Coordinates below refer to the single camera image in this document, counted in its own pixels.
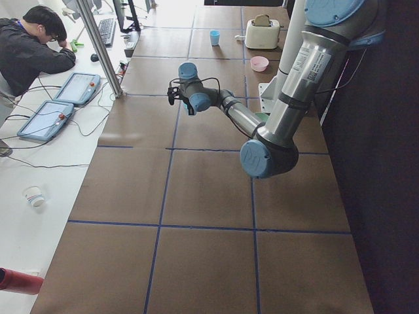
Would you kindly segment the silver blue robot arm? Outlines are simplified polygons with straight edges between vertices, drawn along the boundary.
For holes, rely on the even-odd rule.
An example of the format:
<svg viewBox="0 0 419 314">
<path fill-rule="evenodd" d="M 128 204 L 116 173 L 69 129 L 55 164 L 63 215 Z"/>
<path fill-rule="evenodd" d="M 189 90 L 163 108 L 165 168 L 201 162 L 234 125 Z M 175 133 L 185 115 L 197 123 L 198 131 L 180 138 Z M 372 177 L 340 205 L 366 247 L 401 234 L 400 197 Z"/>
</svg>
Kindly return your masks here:
<svg viewBox="0 0 419 314">
<path fill-rule="evenodd" d="M 299 152 L 293 136 L 339 54 L 382 41 L 386 1 L 295 1 L 281 60 L 293 57 L 272 85 L 273 108 L 266 121 L 244 106 L 231 91 L 206 88 L 195 64 L 182 63 L 170 81 L 168 100 L 181 100 L 194 115 L 209 107 L 223 111 L 249 141 L 240 149 L 243 170 L 264 179 L 286 173 Z"/>
</svg>

